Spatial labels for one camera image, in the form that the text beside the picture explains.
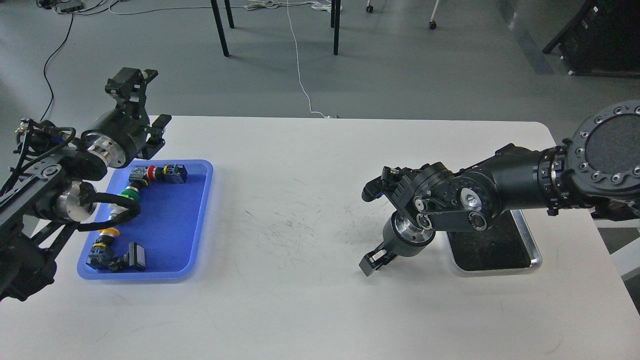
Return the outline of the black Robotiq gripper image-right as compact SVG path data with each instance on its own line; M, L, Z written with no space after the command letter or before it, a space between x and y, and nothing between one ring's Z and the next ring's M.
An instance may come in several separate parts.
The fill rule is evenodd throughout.
M434 230L414 226L396 210L382 229L382 243L375 250L366 253L358 266L369 277L397 256L418 255L434 238Z

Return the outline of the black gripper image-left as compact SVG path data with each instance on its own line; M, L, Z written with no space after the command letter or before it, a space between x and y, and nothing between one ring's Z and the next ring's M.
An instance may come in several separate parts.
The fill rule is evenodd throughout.
M104 90L114 98L116 108L98 117L81 135L87 150L102 157L107 167L128 166L144 145L145 153L157 153L166 144L163 135L172 116L160 114L148 127L146 112L147 85L157 76L155 69L123 67L107 80Z

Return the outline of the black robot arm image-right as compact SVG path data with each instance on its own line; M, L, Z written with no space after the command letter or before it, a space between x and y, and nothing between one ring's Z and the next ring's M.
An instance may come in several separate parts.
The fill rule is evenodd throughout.
M395 211L382 243L359 268L370 276L398 256L418 255L436 232L483 234L505 212L592 208L610 221L639 217L639 101L622 101L590 116L561 145L530 150L509 143L457 172L441 162L384 167L366 183L365 202L386 196Z

